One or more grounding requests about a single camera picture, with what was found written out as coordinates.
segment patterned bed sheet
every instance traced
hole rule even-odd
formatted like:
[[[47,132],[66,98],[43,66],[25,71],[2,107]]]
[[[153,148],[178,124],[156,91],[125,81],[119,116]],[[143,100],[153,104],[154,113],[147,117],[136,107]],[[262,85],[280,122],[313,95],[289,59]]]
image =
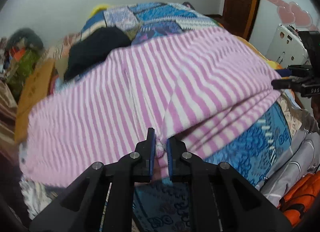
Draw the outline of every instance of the patterned bed sheet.
[[[78,40],[83,40],[96,29],[108,26],[117,26],[123,31],[138,28],[132,42],[135,45],[158,36],[218,24],[181,4],[153,2],[100,11],[87,21],[80,35],[76,36]],[[299,128],[297,120],[286,111],[284,104],[288,100],[283,96],[247,131],[205,161],[215,164],[229,162],[256,186],[277,158],[289,148],[292,136]],[[26,177],[22,177],[20,184],[31,218],[63,190],[47,187]],[[190,231],[187,187],[185,184],[173,186],[168,178],[136,187],[133,212],[139,227],[145,232]]]

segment striped towel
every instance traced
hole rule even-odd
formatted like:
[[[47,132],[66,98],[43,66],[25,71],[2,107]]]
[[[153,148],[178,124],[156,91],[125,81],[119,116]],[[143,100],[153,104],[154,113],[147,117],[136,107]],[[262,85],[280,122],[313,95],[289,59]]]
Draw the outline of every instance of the striped towel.
[[[113,50],[82,81],[29,116],[30,179],[65,187],[90,164],[119,160],[156,130],[155,177],[167,175],[166,140],[178,134],[205,158],[248,129],[280,96],[279,75],[219,27]]]

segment brown door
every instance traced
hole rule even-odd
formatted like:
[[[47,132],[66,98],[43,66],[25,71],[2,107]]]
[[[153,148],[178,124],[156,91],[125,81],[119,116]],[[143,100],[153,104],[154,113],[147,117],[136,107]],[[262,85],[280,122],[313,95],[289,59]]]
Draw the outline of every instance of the brown door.
[[[225,0],[223,26],[232,34],[249,40],[260,0]]]

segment bed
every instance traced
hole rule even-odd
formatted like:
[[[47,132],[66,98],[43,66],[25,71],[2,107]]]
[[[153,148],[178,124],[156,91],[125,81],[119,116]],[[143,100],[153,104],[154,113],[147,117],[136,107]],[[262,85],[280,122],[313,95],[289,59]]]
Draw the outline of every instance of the bed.
[[[120,6],[97,12],[87,21],[80,34],[70,35],[64,39],[63,44],[50,48],[38,64],[41,65],[49,57],[61,59],[63,52],[71,44],[106,26],[117,26],[135,34],[132,45],[139,45],[159,36],[221,27],[211,18],[181,4],[153,2]],[[277,67],[245,40],[241,41],[259,55],[260,58],[257,59],[269,63],[273,68]],[[71,81],[67,88],[76,83],[77,80]],[[284,158],[290,159],[286,152],[291,150],[292,138],[304,127],[302,115],[297,112],[300,111],[294,105],[292,94],[283,93],[253,125],[204,160],[214,164],[223,161],[230,163],[253,186],[260,189],[268,181],[270,174],[281,168],[277,164],[279,160],[283,162]],[[25,154],[28,153],[27,148],[21,148],[20,164],[23,164]],[[20,185],[31,219],[63,191],[63,187],[48,186],[33,181],[26,175],[22,176]],[[188,188],[185,184],[173,186],[168,178],[137,186],[134,191],[133,213],[133,231],[190,231]]]

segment silver bolt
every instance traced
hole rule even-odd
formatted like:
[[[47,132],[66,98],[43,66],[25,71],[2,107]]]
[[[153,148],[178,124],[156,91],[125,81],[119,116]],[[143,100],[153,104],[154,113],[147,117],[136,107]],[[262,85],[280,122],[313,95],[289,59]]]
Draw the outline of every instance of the silver bolt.
[[[132,152],[132,153],[130,153],[130,157],[131,157],[132,159],[137,159],[137,158],[139,158],[139,156],[140,156],[140,154],[137,153],[137,152]]]
[[[184,153],[182,154],[182,157],[185,158],[185,159],[190,159],[190,158],[192,157],[192,154],[189,153],[189,152],[184,152]]]
[[[222,162],[222,163],[220,163],[220,167],[221,167],[222,169],[224,169],[224,170],[227,170],[227,169],[230,168],[230,164],[227,163],[227,162]]]
[[[98,170],[102,167],[102,163],[100,162],[95,162],[92,164],[92,168],[94,168],[95,170]]]

